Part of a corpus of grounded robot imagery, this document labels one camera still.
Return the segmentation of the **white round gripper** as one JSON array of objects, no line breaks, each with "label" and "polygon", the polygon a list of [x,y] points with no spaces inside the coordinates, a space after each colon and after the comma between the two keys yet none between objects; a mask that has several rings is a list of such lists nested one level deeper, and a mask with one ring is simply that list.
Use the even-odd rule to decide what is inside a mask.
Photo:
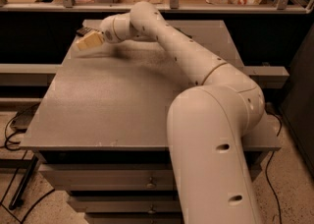
[{"label": "white round gripper", "polygon": [[83,37],[79,38],[76,41],[78,50],[83,51],[101,46],[104,43],[104,40],[108,43],[120,43],[121,40],[118,38],[114,30],[114,21],[114,16],[107,17],[100,23],[99,26],[102,34],[96,30],[92,30]]}]

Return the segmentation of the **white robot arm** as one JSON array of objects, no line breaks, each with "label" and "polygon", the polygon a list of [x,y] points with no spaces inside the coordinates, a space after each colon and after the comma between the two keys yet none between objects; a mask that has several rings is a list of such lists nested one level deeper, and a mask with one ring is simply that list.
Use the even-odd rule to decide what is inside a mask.
[{"label": "white robot arm", "polygon": [[104,19],[77,47],[137,38],[158,42],[192,83],[174,99],[167,116],[184,224],[263,224],[241,143],[265,113],[260,86],[173,28],[147,2]]}]

